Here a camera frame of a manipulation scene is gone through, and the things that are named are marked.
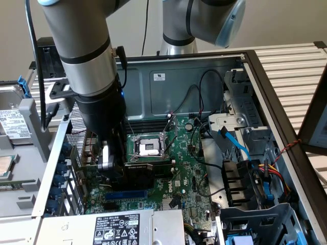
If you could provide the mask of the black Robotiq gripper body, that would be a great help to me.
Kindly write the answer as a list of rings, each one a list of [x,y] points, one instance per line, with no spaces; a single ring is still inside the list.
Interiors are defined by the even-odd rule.
[[[112,130],[120,125],[126,113],[119,77],[104,92],[95,96],[76,97],[85,126],[101,140],[111,138]]]

